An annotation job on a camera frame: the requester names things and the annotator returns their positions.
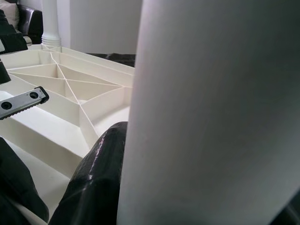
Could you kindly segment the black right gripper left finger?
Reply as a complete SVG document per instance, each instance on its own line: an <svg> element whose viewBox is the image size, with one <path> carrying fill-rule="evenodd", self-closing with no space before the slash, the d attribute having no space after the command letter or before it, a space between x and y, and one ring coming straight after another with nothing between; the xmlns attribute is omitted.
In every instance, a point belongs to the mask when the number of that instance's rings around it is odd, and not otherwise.
<svg viewBox="0 0 300 225"><path fill-rule="evenodd" d="M51 225L114 225L128 123L109 127L77 166Z"/></svg>

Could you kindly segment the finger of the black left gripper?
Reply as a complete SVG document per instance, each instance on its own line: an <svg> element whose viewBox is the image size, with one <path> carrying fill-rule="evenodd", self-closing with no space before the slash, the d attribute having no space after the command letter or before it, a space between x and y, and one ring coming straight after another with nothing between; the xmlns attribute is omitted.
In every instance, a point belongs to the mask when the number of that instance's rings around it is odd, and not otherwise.
<svg viewBox="0 0 300 225"><path fill-rule="evenodd" d="M28 225L28 220L15 207L17 203L44 222L49 221L49 209L40 198L31 173L14 150L0 139L0 223Z"/></svg>

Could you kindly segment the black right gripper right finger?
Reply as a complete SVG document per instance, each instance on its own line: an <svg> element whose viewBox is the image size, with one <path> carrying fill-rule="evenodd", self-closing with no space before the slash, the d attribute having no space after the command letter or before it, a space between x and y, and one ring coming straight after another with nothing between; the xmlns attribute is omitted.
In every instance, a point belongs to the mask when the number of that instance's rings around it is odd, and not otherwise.
<svg viewBox="0 0 300 225"><path fill-rule="evenodd" d="M299 225L300 224L300 194L283 208L283 210L271 222L272 225Z"/></svg>

